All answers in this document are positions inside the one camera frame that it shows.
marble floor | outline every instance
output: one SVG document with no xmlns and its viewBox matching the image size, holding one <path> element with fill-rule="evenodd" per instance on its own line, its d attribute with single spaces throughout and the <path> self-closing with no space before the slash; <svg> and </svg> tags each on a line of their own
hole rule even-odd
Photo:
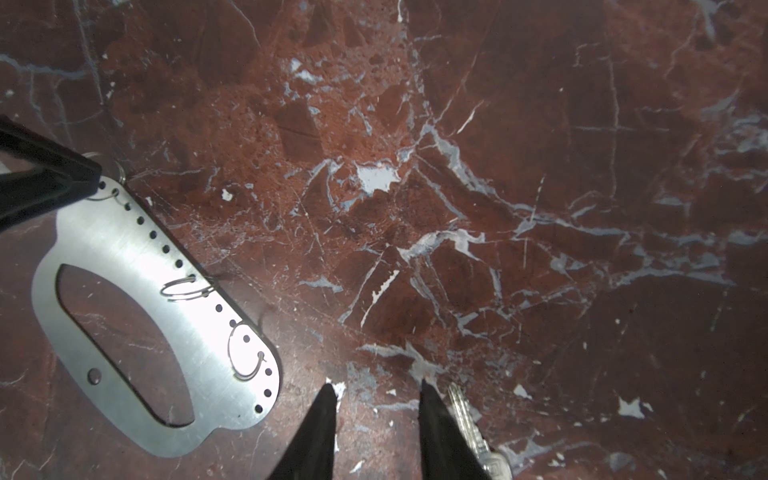
<svg viewBox="0 0 768 480">
<path fill-rule="evenodd" d="M 260 424 L 146 453 L 31 310 L 53 216 L 19 225 L 1 479 L 265 478 L 326 378 L 336 478 L 420 478 L 425 377 L 521 480 L 768 477 L 768 2 L 0 5 L 0 113 L 122 165 L 283 365 Z M 190 421 L 157 327 L 99 282 L 63 271 L 62 302 Z"/>
</svg>

metal plate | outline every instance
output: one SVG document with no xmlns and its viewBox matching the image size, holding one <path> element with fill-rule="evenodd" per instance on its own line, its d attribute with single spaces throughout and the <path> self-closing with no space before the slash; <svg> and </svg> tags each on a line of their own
hole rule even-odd
<svg viewBox="0 0 768 480">
<path fill-rule="evenodd" d="M 101 179 L 103 190 L 57 212 L 56 243 L 32 280 L 35 315 L 59 359 L 99 410 L 154 455 L 184 455 L 216 428 L 256 425 L 272 409 L 280 387 L 273 352 L 253 324 L 215 289 L 186 301 L 169 301 L 160 294 L 167 283 L 190 275 L 196 281 L 167 291 L 194 291 L 210 284 L 122 185 Z M 192 423 L 174 427 L 155 419 L 130 383 L 63 310 L 56 290 L 63 264 L 109 280 L 154 320 L 184 374 L 194 410 Z M 101 371 L 96 385 L 88 381 L 94 368 Z"/>
</svg>

key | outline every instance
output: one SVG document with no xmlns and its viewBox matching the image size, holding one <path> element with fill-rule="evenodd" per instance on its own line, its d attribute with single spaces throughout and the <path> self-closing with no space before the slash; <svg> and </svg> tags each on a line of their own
hole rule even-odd
<svg viewBox="0 0 768 480">
<path fill-rule="evenodd" d="M 472 416 L 469 414 L 469 401 L 464 396 L 461 387 L 451 383 L 448 387 L 448 394 L 451 397 L 453 415 L 456 418 L 456 423 L 458 423 L 458 429 L 480 465 L 491 476 L 492 480 L 512 480 L 512 470 L 509 468 L 506 457 L 491 451 L 488 443 L 482 438 L 480 429 L 472 420 Z"/>
</svg>

oval cutout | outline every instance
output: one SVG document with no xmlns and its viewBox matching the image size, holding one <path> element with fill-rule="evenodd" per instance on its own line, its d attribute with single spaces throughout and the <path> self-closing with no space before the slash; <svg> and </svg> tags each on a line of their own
hole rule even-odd
<svg viewBox="0 0 768 480">
<path fill-rule="evenodd" d="M 105 278 L 71 265 L 59 269 L 56 291 L 67 314 L 159 422 L 184 426 L 194 421 L 189 389 L 176 356 L 134 299 Z"/>
</svg>

